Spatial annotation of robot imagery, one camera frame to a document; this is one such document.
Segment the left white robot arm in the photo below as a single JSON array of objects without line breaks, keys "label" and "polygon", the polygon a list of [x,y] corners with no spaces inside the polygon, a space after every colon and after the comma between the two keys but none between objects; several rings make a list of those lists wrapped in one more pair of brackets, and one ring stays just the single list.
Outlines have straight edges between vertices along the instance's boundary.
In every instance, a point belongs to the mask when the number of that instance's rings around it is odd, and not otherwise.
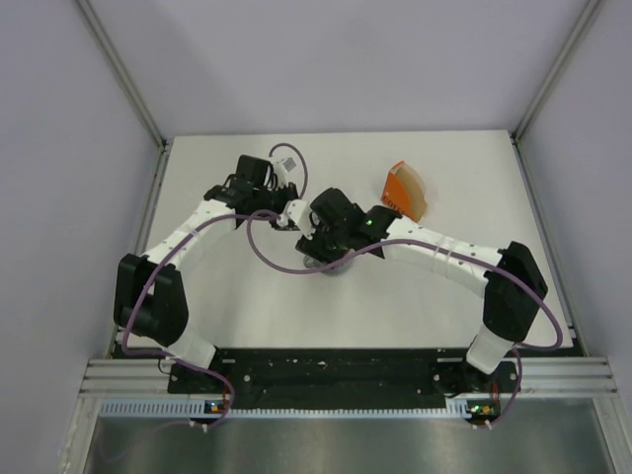
[{"label": "left white robot arm", "polygon": [[191,364],[190,380],[202,391],[223,382],[224,369],[212,359],[216,347],[195,328],[185,278],[211,247],[258,210],[276,214],[302,196],[288,174],[293,158],[238,158],[236,171],[209,189],[193,213],[168,237],[142,255],[118,263],[114,322],[124,329],[127,352],[131,334],[153,341],[162,353]]}]

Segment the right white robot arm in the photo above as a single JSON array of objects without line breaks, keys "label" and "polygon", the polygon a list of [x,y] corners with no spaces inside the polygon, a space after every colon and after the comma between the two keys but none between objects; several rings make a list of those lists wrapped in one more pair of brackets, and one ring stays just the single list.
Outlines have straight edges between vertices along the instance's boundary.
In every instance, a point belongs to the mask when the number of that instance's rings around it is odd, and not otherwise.
[{"label": "right white robot arm", "polygon": [[460,367],[472,390],[496,380],[501,360],[526,339],[543,308],[548,286],[531,251],[518,242],[501,249],[467,243],[383,205],[363,211],[335,188],[312,202],[293,200],[284,213],[302,234],[297,250],[327,269],[350,255],[371,254],[418,266],[481,297],[482,323]]}]

